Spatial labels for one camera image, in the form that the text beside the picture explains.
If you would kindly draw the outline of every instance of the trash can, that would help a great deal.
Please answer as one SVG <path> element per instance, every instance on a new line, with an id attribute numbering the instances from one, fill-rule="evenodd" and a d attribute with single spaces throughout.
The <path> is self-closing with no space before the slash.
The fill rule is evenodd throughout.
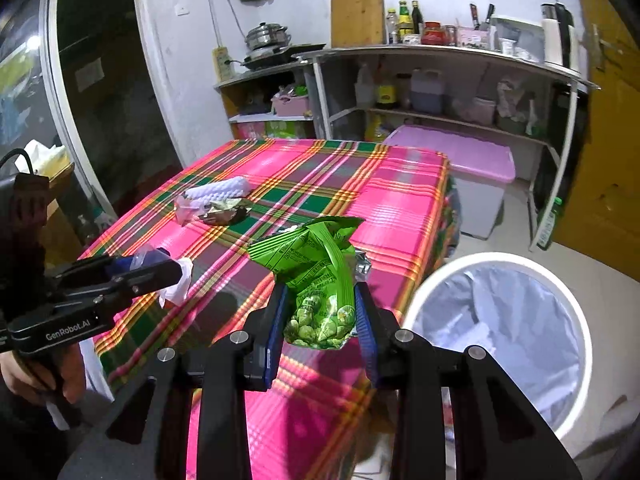
<path id="1" fill-rule="evenodd" d="M 559 439 L 584 408 L 593 365 L 586 319 L 566 285 L 531 260 L 478 253 L 448 263 L 418 288 L 402 326 L 435 346 L 486 348 Z"/>

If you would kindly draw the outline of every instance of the yellow door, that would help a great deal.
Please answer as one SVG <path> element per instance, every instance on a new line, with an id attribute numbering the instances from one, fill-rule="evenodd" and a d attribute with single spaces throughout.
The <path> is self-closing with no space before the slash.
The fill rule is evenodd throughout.
<path id="1" fill-rule="evenodd" d="M 554 240 L 640 281 L 640 50 L 608 0 L 580 0 L 589 128 Z"/>

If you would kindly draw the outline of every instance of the stove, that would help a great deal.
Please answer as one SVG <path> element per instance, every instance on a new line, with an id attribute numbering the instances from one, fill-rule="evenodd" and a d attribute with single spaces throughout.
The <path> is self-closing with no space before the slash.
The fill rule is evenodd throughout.
<path id="1" fill-rule="evenodd" d="M 325 45 L 326 43 L 305 43 L 283 47 L 276 46 L 273 48 L 273 50 L 271 50 L 271 47 L 266 47 L 264 49 L 265 52 L 262 56 L 255 57 L 254 59 L 252 59 L 251 57 L 245 57 L 243 64 L 249 70 L 260 70 L 262 68 L 282 65 L 285 63 L 290 63 L 291 61 L 295 61 L 294 56 L 296 56 L 297 54 L 302 54 L 303 52 L 312 52 L 314 50 L 321 50 Z"/>

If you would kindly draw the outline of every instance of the green bottle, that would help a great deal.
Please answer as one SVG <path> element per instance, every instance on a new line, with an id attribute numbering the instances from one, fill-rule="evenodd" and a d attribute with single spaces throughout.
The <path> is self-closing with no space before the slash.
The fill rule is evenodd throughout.
<path id="1" fill-rule="evenodd" d="M 549 213 L 549 216 L 542 227 L 540 240 L 538 240 L 538 247 L 540 249 L 546 251 L 549 248 L 549 245 L 551 245 L 551 234 L 554 231 L 554 227 L 556 226 L 556 220 L 560 216 L 561 212 L 562 212 L 562 199 L 559 196 L 556 196 L 556 198 L 554 199 L 554 204 L 551 207 L 551 213 Z M 538 223 L 540 223 L 541 216 L 542 216 L 542 211 L 540 211 L 540 214 L 538 215 Z"/>
<path id="2" fill-rule="evenodd" d="M 409 14 L 409 7 L 406 6 L 405 0 L 400 0 L 400 13 L 398 15 L 398 38 L 402 43 L 402 38 L 407 34 L 414 32 L 414 22 L 412 22 Z"/>

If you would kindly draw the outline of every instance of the green snack bag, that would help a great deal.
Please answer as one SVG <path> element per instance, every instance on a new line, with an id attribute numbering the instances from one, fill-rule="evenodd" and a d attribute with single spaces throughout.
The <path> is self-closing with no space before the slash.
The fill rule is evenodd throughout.
<path id="1" fill-rule="evenodd" d="M 272 270 L 296 295 L 284 329 L 287 342 L 339 349 L 350 338 L 355 325 L 356 252 L 349 238 L 362 222 L 320 217 L 248 247 L 249 257 Z"/>

